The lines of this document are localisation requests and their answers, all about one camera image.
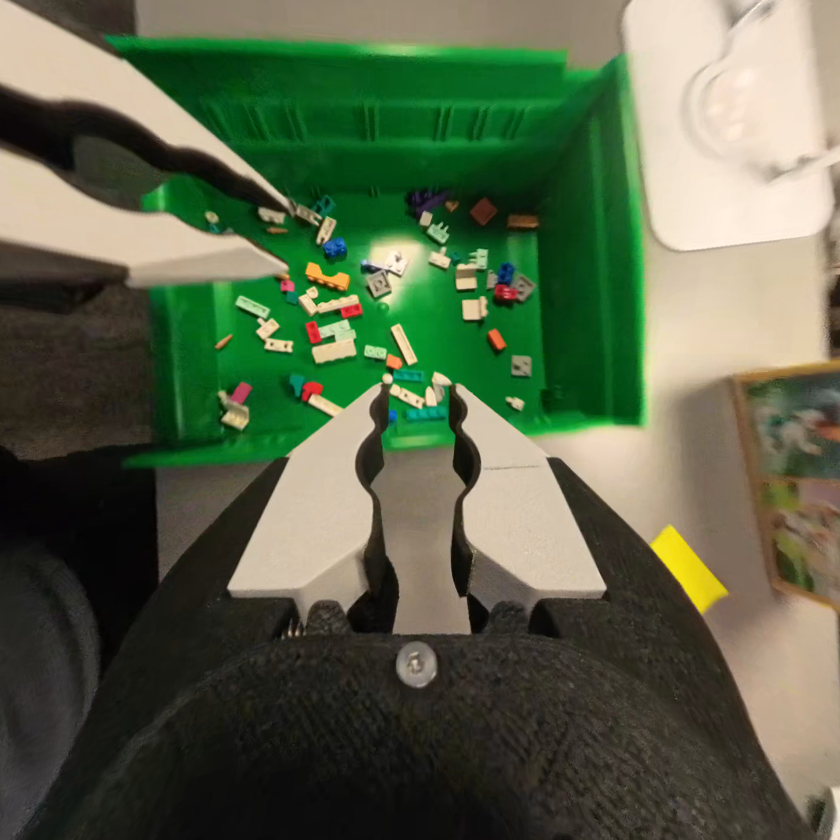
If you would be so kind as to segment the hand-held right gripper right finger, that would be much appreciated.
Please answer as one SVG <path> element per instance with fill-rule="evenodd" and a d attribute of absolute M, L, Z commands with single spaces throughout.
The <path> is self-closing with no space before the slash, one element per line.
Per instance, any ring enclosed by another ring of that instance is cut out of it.
<path fill-rule="evenodd" d="M 451 571 L 481 608 L 598 600 L 606 583 L 549 457 L 462 384 L 449 390 L 457 498 Z"/>

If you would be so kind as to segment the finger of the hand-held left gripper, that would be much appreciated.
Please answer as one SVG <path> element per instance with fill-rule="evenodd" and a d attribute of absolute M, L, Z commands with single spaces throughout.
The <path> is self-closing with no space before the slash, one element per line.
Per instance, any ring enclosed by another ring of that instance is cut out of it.
<path fill-rule="evenodd" d="M 128 61 L 15 2 L 2 2 L 1 17 L 2 95 L 28 118 L 59 136 L 109 140 L 163 172 L 293 213 L 290 198 Z"/>
<path fill-rule="evenodd" d="M 210 234 L 168 213 L 102 203 L 43 164 L 2 149 L 1 279 L 150 289 L 288 273 L 235 234 Z"/>

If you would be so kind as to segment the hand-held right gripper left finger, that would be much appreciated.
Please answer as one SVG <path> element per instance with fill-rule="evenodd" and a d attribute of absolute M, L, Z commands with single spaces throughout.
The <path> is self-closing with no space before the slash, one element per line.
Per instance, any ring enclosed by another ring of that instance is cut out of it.
<path fill-rule="evenodd" d="M 372 484 L 384 467 L 384 384 L 364 391 L 286 458 L 227 593 L 290 599 L 306 620 L 336 602 L 353 621 L 393 621 L 398 583 Z"/>

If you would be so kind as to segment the pile of mixed lego pieces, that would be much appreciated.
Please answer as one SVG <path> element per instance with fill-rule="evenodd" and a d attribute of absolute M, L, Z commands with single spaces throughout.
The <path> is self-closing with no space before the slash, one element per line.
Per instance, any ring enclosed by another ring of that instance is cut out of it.
<path fill-rule="evenodd" d="M 199 371 L 246 392 L 235 441 L 304 437 L 371 385 L 391 390 L 391 441 L 447 437 L 449 383 L 527 434 L 541 434 L 545 386 L 538 236 L 479 226 L 439 208 L 417 222 L 399 195 L 341 195 L 338 226 L 317 246 L 304 224 L 264 240 L 288 273 L 210 287 Z"/>

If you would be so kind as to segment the green plastic bin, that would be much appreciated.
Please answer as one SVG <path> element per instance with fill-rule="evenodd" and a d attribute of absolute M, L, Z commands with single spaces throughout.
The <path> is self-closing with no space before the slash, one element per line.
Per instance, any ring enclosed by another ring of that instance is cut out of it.
<path fill-rule="evenodd" d="M 287 455 L 329 417 L 292 389 L 347 406 L 382 383 L 401 325 L 420 396 L 433 373 L 527 435 L 646 421 L 642 189 L 627 63 L 567 66 L 562 51 L 203 38 L 109 38 L 120 56 L 262 174 L 326 207 L 348 252 L 189 176 L 143 198 L 288 264 L 350 279 L 349 358 L 316 364 L 308 315 L 280 281 L 150 292 L 153 446 L 126 466 L 209 466 Z"/>

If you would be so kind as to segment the yellow lego box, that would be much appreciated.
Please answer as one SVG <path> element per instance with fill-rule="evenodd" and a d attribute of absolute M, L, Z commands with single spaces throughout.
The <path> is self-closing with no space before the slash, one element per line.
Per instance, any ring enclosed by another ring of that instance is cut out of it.
<path fill-rule="evenodd" d="M 839 361 L 728 380 L 771 586 L 839 610 Z"/>

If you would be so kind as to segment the yellow sticky note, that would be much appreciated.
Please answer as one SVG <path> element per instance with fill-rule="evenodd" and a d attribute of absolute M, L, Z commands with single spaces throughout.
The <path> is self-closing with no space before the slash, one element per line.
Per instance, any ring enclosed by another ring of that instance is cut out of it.
<path fill-rule="evenodd" d="M 650 543 L 659 561 L 674 576 L 701 615 L 729 596 L 719 581 L 674 526 L 668 525 Z"/>

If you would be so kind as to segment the person's torso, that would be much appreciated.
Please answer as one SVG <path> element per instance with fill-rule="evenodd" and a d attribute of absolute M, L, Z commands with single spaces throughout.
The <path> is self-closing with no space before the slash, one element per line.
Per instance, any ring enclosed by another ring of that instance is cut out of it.
<path fill-rule="evenodd" d="M 97 621 L 81 583 L 39 542 L 2 542 L 1 838 L 47 795 L 84 723 L 100 671 Z"/>

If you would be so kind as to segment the beige book stand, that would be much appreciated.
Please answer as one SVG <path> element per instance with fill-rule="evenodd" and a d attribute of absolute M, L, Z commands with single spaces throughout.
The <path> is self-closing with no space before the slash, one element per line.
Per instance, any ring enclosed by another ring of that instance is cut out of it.
<path fill-rule="evenodd" d="M 820 234 L 834 214 L 812 5 L 633 1 L 623 11 L 650 224 L 692 252 Z"/>

